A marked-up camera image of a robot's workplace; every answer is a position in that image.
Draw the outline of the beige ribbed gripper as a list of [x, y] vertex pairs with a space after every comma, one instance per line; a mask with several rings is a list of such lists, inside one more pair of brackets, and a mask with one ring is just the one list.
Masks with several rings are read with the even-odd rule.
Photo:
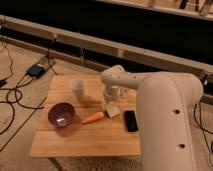
[[[106, 86], [103, 93], [106, 102], [112, 102], [119, 98], [120, 88], [118, 86]], [[114, 102], [115, 106], [119, 107], [119, 102]]]

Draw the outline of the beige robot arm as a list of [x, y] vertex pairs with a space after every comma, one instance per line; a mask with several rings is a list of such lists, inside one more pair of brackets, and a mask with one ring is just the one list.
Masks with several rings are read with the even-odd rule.
[[105, 94], [113, 86], [136, 91], [143, 171], [197, 171], [188, 109], [203, 96], [203, 85], [190, 73], [129, 73], [120, 65], [100, 75]]

